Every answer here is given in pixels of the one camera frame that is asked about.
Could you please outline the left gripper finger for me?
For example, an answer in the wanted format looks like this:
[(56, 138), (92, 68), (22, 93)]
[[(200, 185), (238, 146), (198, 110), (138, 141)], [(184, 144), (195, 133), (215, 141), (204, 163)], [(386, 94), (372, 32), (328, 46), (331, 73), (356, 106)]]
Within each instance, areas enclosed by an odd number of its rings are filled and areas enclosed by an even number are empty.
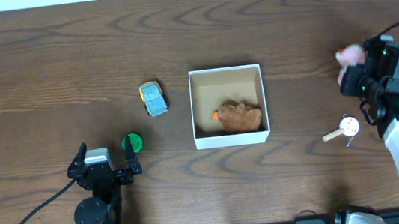
[(71, 171), (77, 171), (81, 166), (85, 164), (86, 153), (87, 153), (87, 145), (85, 144), (85, 142), (82, 142), (76, 156), (73, 158), (73, 161), (70, 164)]
[(123, 143), (123, 147), (124, 147), (125, 160), (126, 160), (128, 166), (131, 168), (136, 168), (138, 165), (138, 159), (135, 155), (132, 144), (130, 142), (130, 137), (125, 136), (122, 143)]

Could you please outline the pink duck toy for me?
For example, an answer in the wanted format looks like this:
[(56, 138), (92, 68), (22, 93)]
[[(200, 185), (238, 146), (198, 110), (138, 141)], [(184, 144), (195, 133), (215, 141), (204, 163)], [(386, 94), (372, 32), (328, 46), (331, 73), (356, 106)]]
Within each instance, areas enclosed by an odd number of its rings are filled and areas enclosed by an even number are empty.
[(338, 84), (341, 85), (344, 74), (347, 72), (349, 66), (356, 66), (357, 64), (364, 64), (367, 58), (367, 52), (359, 44), (349, 45), (346, 48), (340, 49), (335, 53), (336, 60), (341, 66), (338, 74)]

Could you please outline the small wooden rattle drum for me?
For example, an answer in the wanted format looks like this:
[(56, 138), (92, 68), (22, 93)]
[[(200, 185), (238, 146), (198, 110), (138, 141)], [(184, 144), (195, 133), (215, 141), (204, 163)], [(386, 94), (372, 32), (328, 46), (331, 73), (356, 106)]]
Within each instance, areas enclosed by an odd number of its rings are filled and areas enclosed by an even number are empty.
[(327, 133), (325, 136), (322, 136), (321, 139), (327, 142), (339, 136), (346, 136), (349, 138), (346, 147), (350, 147), (353, 138), (359, 132), (360, 123), (353, 116), (345, 114), (342, 117), (343, 118), (339, 121), (338, 129), (333, 130), (331, 133)]

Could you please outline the brown plush toy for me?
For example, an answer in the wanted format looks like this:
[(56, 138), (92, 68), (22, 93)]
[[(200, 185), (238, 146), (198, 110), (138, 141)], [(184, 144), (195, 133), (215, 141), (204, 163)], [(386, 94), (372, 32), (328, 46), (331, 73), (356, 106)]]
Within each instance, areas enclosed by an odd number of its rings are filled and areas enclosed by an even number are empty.
[(261, 125), (261, 109), (246, 106), (223, 104), (213, 113), (212, 118), (220, 121), (222, 129), (229, 133), (247, 133), (258, 130)]

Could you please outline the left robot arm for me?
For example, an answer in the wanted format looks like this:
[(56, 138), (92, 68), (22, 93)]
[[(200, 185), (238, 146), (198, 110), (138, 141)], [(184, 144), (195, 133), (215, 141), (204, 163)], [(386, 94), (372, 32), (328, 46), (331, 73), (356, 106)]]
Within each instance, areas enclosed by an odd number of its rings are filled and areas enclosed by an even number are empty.
[(127, 166), (117, 170), (113, 169), (108, 149), (88, 150), (85, 143), (80, 145), (67, 169), (67, 177), (92, 192), (92, 196), (77, 205), (76, 224), (121, 224), (121, 187), (132, 184), (135, 175), (142, 173), (130, 137), (126, 136), (123, 143)]

